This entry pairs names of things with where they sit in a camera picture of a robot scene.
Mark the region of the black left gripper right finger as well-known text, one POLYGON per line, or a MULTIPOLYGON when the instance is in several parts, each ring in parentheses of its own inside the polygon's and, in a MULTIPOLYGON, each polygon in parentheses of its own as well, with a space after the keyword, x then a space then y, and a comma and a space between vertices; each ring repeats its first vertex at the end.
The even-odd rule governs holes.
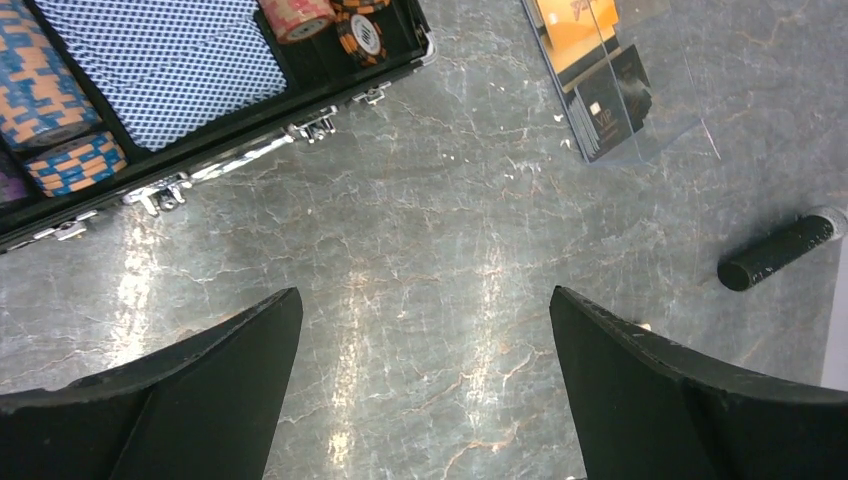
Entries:
POLYGON ((847 395, 704 355, 557 287, 550 318, 592 479, 843 479, 847 395))

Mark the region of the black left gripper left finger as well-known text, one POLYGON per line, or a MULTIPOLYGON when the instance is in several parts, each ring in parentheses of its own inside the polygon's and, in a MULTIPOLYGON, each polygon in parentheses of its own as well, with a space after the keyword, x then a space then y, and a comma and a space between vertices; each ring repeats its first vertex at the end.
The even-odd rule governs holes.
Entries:
POLYGON ((259 479, 299 344, 281 290, 234 317, 58 390, 1 398, 5 479, 259 479))

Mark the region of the black VIP card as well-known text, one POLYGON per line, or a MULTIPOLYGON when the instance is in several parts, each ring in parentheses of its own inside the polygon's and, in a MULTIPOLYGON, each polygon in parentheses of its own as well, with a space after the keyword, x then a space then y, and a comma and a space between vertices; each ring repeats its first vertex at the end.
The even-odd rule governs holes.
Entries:
POLYGON ((651 85, 637 47, 617 49, 565 90, 566 111, 584 159, 595 162, 645 124, 651 85))

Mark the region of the clear acrylic card box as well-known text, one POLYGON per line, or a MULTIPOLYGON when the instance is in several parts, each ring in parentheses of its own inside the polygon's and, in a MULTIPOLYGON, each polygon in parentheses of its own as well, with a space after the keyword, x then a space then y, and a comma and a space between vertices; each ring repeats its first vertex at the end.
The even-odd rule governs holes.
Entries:
POLYGON ((669 1, 525 1, 585 164, 647 162, 703 123, 669 1))

